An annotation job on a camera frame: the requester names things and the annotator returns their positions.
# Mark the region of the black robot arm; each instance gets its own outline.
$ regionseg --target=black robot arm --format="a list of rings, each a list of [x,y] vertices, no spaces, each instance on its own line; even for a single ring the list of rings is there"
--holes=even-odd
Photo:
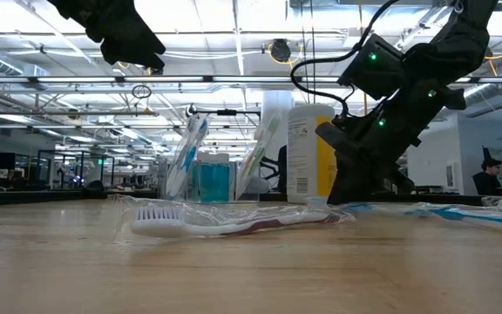
[[[357,87],[381,101],[361,118],[349,116],[342,101],[343,114],[317,128],[317,134],[336,150],[337,174],[329,203],[376,192],[385,180],[399,192],[414,188],[398,171],[396,160],[408,146],[421,143],[418,135],[444,106],[465,109],[464,90],[453,91],[447,85],[482,65],[489,43],[486,28],[497,2],[453,1],[454,11],[442,30],[428,44],[416,44],[406,53],[376,34],[354,47],[349,55],[357,55],[338,83]]]

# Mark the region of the toothbrush handle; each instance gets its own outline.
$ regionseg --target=toothbrush handle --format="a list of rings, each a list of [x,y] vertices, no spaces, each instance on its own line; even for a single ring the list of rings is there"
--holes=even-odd
[[[330,223],[338,222],[338,215],[311,213],[286,215],[276,218],[258,219],[240,224],[229,224],[215,227],[191,226],[189,232],[195,236],[240,236],[255,232],[260,229],[287,227],[303,223]]]

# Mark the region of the blue toothbrush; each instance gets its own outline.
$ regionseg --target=blue toothbrush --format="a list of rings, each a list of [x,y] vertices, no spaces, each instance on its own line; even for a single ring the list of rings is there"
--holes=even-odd
[[[430,211],[434,214],[441,216],[444,219],[447,219],[447,220],[461,221],[464,218],[472,218],[472,219],[478,219],[478,220],[482,220],[482,221],[502,223],[502,218],[499,218],[499,217],[467,214],[466,212],[461,213],[461,212],[458,212],[452,208],[430,209]]]

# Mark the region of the toothbrush package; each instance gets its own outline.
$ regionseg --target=toothbrush package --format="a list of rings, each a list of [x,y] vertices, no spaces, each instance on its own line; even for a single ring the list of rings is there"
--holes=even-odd
[[[173,163],[167,175],[166,198],[168,200],[177,199],[184,192],[187,173],[207,133],[208,120],[206,115],[199,113],[189,118],[187,128],[175,150]]]
[[[326,204],[261,207],[257,203],[217,206],[112,195],[117,210],[114,240],[125,234],[158,238],[238,236],[263,229],[295,225],[353,222],[357,210],[367,205],[330,208]]]
[[[253,176],[259,173],[262,157],[265,156],[267,147],[275,136],[281,119],[282,112],[280,110],[275,110],[270,120],[267,120],[265,125],[261,124],[255,131],[254,137],[257,140],[257,144],[253,151],[245,156],[241,164],[241,169],[237,174],[235,200],[238,200],[241,195],[243,195]]]
[[[502,197],[484,197],[484,207],[421,203],[405,209],[404,215],[438,216],[491,229],[502,229]]]

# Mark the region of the table surface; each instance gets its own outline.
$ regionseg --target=table surface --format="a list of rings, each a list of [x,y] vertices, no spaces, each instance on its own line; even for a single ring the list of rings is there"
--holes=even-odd
[[[502,313],[502,231],[360,215],[114,242],[104,204],[0,207],[0,313]]]

